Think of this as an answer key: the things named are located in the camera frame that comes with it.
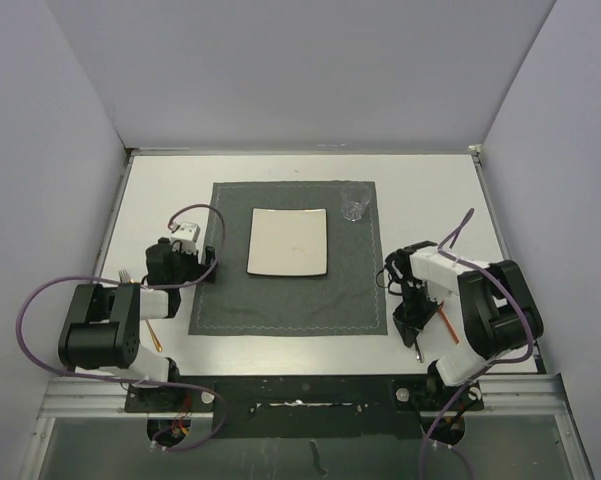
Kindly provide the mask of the silver table knife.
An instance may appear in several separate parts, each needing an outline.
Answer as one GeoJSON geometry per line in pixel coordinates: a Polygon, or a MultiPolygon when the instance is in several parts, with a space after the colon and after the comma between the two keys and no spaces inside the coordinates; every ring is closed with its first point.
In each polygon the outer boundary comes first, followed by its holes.
{"type": "Polygon", "coordinates": [[[419,344],[419,335],[416,335],[414,337],[414,343],[413,343],[413,347],[414,347],[414,351],[415,351],[415,355],[416,355],[416,359],[419,363],[423,364],[424,363],[424,356],[419,344]]]}

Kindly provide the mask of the orange plastic spoon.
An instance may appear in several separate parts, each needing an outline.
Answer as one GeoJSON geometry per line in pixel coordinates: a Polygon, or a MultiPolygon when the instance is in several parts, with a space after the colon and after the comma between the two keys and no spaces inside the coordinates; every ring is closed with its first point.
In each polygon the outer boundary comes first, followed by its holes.
{"type": "Polygon", "coordinates": [[[444,302],[440,304],[440,306],[438,307],[438,315],[441,318],[441,320],[443,321],[444,325],[446,326],[452,340],[454,341],[455,345],[458,345],[460,343],[460,339],[459,336],[457,335],[451,321],[449,320],[448,316],[446,315],[445,311],[444,311],[444,302]]]}

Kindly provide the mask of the dark grey cloth placemat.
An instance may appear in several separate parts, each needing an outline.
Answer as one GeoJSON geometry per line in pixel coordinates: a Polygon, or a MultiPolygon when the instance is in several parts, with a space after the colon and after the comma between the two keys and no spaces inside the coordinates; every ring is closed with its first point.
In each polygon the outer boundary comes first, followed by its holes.
{"type": "Polygon", "coordinates": [[[227,182],[213,186],[204,242],[220,248],[216,279],[196,287],[192,335],[385,335],[386,299],[375,277],[382,255],[377,203],[358,222],[341,213],[339,181],[227,182]],[[274,278],[247,272],[256,208],[323,209],[327,271],[317,277],[274,278]]]}

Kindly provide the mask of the white square plate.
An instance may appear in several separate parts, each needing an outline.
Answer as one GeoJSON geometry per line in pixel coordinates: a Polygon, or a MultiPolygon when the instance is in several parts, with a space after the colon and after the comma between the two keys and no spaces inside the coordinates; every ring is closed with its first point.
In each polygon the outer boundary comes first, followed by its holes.
{"type": "Polygon", "coordinates": [[[314,277],[328,271],[327,211],[254,208],[247,273],[314,277]]]}

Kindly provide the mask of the gold fork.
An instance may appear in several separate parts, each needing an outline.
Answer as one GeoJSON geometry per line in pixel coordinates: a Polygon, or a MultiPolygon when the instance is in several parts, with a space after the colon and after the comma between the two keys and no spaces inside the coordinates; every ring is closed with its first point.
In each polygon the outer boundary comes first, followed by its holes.
{"type": "MultiPolygon", "coordinates": [[[[118,276],[119,276],[119,281],[122,283],[134,283],[134,280],[131,278],[129,272],[126,269],[121,269],[118,271],[118,276]]],[[[162,353],[163,352],[163,346],[153,328],[153,326],[151,325],[151,322],[149,319],[145,319],[144,323],[146,325],[146,328],[149,332],[150,338],[152,340],[152,343],[154,345],[155,350],[158,353],[162,353]]]]}

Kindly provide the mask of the clear plastic cup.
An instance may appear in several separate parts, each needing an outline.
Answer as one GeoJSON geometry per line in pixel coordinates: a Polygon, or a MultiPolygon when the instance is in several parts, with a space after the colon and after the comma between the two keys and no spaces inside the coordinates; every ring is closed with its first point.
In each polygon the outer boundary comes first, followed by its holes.
{"type": "Polygon", "coordinates": [[[345,182],[341,188],[341,213],[351,222],[360,221],[372,199],[371,188],[364,182],[345,182]]]}

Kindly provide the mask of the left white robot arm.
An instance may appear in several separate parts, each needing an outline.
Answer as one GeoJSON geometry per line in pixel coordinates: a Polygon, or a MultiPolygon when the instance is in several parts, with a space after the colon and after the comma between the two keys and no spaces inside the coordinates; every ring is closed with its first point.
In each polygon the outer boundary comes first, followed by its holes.
{"type": "Polygon", "coordinates": [[[160,410],[180,405],[184,387],[176,362],[144,347],[140,324],[171,319],[181,305],[184,284],[215,280],[216,249],[202,253],[189,240],[160,238],[145,251],[147,275],[142,283],[116,286],[78,285],[58,342],[58,356],[71,371],[107,372],[148,388],[148,399],[160,410]]]}

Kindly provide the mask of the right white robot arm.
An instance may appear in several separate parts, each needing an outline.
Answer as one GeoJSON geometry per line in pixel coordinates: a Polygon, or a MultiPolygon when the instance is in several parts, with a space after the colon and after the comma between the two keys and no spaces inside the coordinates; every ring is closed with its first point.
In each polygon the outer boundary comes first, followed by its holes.
{"type": "Polygon", "coordinates": [[[462,335],[431,365],[425,384],[428,402],[449,408],[461,384],[501,363],[509,352],[533,351],[544,323],[519,265],[512,260],[473,263],[431,241],[398,249],[384,261],[389,284],[401,303],[393,312],[403,344],[412,348],[425,326],[451,296],[459,300],[462,335]]]}

